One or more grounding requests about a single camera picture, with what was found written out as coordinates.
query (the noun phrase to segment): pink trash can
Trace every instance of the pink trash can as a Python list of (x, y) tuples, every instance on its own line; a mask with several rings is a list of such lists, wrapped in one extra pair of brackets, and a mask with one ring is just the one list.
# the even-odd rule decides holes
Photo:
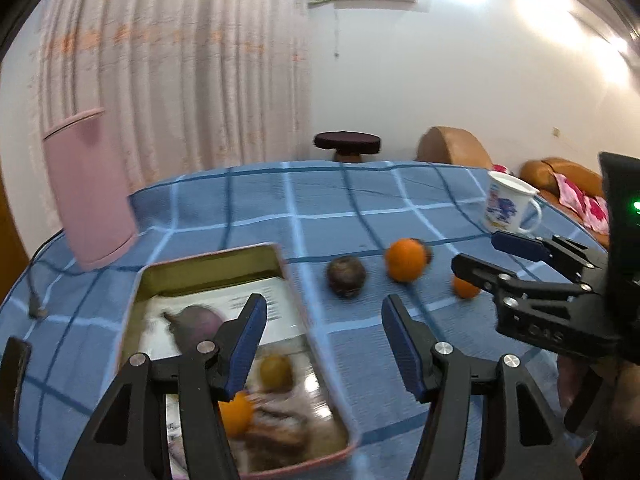
[(58, 214), (78, 264), (84, 270), (110, 264), (135, 243), (138, 228), (104, 109), (69, 117), (43, 143)]

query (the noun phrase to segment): tray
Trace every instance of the tray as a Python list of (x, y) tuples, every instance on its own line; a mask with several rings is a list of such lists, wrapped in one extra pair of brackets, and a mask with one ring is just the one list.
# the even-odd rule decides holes
[[(135, 352), (153, 360), (179, 354), (163, 312), (178, 314), (190, 304), (200, 304), (234, 319), (252, 292), (266, 298), (267, 326), (246, 382), (255, 410), (252, 425), (245, 436), (229, 439), (242, 478), (298, 473), (341, 460), (357, 446), (332, 400), (306, 336), (304, 310), (290, 283), (274, 244), (203, 254), (147, 267), (129, 312), (121, 364)], [(286, 356), (292, 365), (290, 392), (267, 392), (261, 385), (260, 362), (274, 354)], [(166, 403), (172, 474), (174, 479), (186, 479), (177, 397), (167, 396)], [(264, 440), (256, 440), (264, 437), (265, 428), (280, 435), (279, 440), (270, 440), (266, 432), (268, 452)], [(292, 434), (300, 437), (295, 446), (281, 446)]]

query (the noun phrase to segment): stool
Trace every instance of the stool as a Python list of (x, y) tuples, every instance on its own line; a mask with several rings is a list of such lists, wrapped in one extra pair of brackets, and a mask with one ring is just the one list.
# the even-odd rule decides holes
[(314, 145), (323, 150), (335, 150), (335, 162), (362, 162), (362, 155), (380, 153), (380, 137), (359, 132), (324, 132), (317, 134)]

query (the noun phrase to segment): white wall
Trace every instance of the white wall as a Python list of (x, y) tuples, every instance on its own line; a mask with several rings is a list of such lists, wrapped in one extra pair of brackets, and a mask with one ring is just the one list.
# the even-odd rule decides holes
[(455, 126), (514, 170), (545, 156), (593, 170), (601, 150), (640, 156), (640, 92), (626, 64), (558, 10), (565, 2), (541, 11), (539, 1), (313, 7), (312, 135), (372, 133), (377, 158), (401, 160), (430, 126)]
[(31, 87), (40, 46), (44, 3), (31, 13), (2, 60), (0, 76), (0, 164), (7, 198), (27, 252), (52, 234), (29, 150)]

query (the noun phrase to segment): curtain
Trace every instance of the curtain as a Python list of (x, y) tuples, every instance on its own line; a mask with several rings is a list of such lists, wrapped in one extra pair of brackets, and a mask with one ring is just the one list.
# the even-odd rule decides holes
[(180, 173), (304, 156), (307, 0), (47, 0), (32, 162), (42, 137), (102, 106), (130, 190)]

